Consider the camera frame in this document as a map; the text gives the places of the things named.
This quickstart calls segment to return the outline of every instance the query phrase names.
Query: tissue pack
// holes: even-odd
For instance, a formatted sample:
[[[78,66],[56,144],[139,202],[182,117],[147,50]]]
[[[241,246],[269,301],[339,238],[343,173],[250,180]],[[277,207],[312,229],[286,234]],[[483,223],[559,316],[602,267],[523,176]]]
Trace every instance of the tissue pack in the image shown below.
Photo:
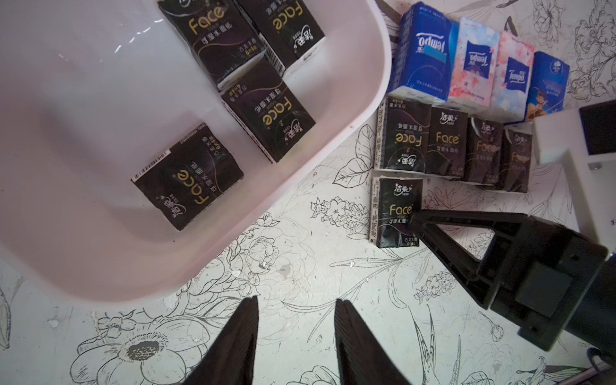
[[[535,47],[507,31],[500,33],[490,109],[482,116],[508,123],[524,120]]]
[[[525,120],[562,111],[568,80],[568,65],[544,52],[536,52]]]
[[[488,109],[499,32],[469,18],[460,20],[447,108],[466,113]]]
[[[445,15],[422,2],[404,14],[389,95],[426,104],[447,101],[455,50],[452,25]]]

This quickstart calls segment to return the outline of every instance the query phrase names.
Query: blue tissue pack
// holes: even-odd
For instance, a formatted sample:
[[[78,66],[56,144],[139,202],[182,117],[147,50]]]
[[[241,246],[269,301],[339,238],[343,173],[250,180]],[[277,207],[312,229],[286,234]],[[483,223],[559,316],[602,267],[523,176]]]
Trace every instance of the blue tissue pack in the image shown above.
[[[562,111],[568,80],[567,64],[545,52],[535,52],[525,121]]]
[[[400,23],[400,42],[387,93],[427,104],[447,101],[458,39],[457,24],[423,2]]]

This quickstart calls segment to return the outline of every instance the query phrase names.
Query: gold face logo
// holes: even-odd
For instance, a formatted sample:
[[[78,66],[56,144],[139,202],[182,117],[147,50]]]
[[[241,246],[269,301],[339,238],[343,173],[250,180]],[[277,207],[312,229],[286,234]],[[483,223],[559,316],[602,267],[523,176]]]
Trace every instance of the gold face logo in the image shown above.
[[[213,10],[209,11],[206,16],[201,16],[195,21],[195,18],[191,18],[188,21],[188,26],[195,33],[197,33],[197,28],[207,28],[212,25],[212,23],[216,23],[218,20],[222,19],[225,15],[225,10],[221,7],[216,7]]]
[[[282,27],[284,27],[290,18],[294,18],[295,16],[301,16],[304,13],[304,9],[301,5],[299,5],[299,1],[296,1],[297,7],[287,7],[283,12],[281,12],[277,18],[272,22],[277,31],[280,31]]]
[[[282,103],[277,103],[274,105],[274,107],[269,110],[267,112],[267,115],[263,116],[263,123],[265,123],[266,126],[271,126],[273,122],[276,121],[276,119],[278,119],[278,114],[281,114],[285,111],[285,108],[287,111],[291,110],[292,104],[289,101],[289,99],[286,98],[285,96],[285,100],[286,102],[284,104]]]
[[[485,152],[497,152],[500,150],[499,146],[493,144],[483,143],[481,140],[477,142],[477,151],[485,151]]]
[[[397,206],[397,205],[391,205],[389,207],[389,215],[394,215],[394,213],[396,215],[409,215],[412,211],[413,211],[412,206],[402,207],[402,206]]]
[[[520,155],[520,154],[518,154],[517,152],[514,152],[514,153],[511,155],[511,158],[513,159],[513,161],[518,161],[518,162],[520,162],[520,163],[526,163],[526,162],[528,162],[528,161],[530,160],[530,157],[529,157],[529,156]]]
[[[195,183],[195,179],[192,176],[190,176],[188,171],[181,170],[180,172],[177,173],[177,178],[181,180],[182,182],[184,182],[184,185],[186,187],[190,187],[190,193],[194,195],[195,197],[197,197],[197,199],[195,199],[196,204],[202,205],[209,199],[209,197],[203,198],[201,196],[203,189],[201,188],[201,186],[199,186],[198,183]]]
[[[421,147],[421,140],[422,140],[421,136],[419,137],[419,139],[417,139],[417,137],[412,134],[411,135],[409,134],[396,134],[395,135],[396,142],[414,144],[415,147]]]
[[[448,144],[459,144],[460,143],[460,136],[443,135],[442,132],[437,132],[436,133],[436,141],[437,142],[448,143]]]

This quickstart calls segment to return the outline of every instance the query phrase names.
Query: tissue package label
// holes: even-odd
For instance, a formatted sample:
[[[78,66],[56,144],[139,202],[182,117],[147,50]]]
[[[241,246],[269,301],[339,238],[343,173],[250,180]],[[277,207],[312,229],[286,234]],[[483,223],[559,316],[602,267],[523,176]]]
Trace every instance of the tissue package label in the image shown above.
[[[499,32],[463,17],[453,65],[449,99],[444,105],[468,113],[488,109],[494,82]]]
[[[158,6],[219,89],[264,49],[232,0],[161,0]]]
[[[502,123],[524,120],[535,47],[507,31],[500,33],[490,110],[484,114]]]
[[[529,192],[533,135],[504,129],[497,190]]]
[[[233,156],[202,123],[131,180],[182,230],[243,177]]]
[[[568,80],[567,64],[544,52],[536,52],[526,105],[526,121],[562,111]]]
[[[466,162],[468,115],[444,108],[432,108],[426,174],[461,179]]]
[[[503,125],[476,116],[468,119],[465,182],[495,185],[500,173]]]
[[[390,95],[427,104],[447,101],[455,50],[452,29],[445,15],[422,2],[404,14],[387,90]]]
[[[222,99],[271,162],[279,162],[315,125],[265,58],[223,93]]]
[[[370,241],[378,248],[419,246],[408,217],[421,210],[422,179],[376,177],[372,180]]]
[[[268,59],[272,61],[277,57],[285,68],[290,67],[325,37],[303,0],[237,2],[275,54],[273,56],[268,52]]]
[[[386,97],[377,118],[375,167],[425,172],[432,107]]]

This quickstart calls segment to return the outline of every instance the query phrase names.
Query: pink floral tissue pack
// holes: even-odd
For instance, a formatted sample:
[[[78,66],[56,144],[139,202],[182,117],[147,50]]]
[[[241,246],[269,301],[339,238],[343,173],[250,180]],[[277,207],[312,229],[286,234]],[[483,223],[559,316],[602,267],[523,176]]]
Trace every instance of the pink floral tissue pack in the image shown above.
[[[499,37],[499,32],[470,18],[460,20],[445,107],[466,113],[479,113],[490,107]]]
[[[535,47],[503,31],[498,45],[490,109],[484,118],[509,123],[524,120]]]

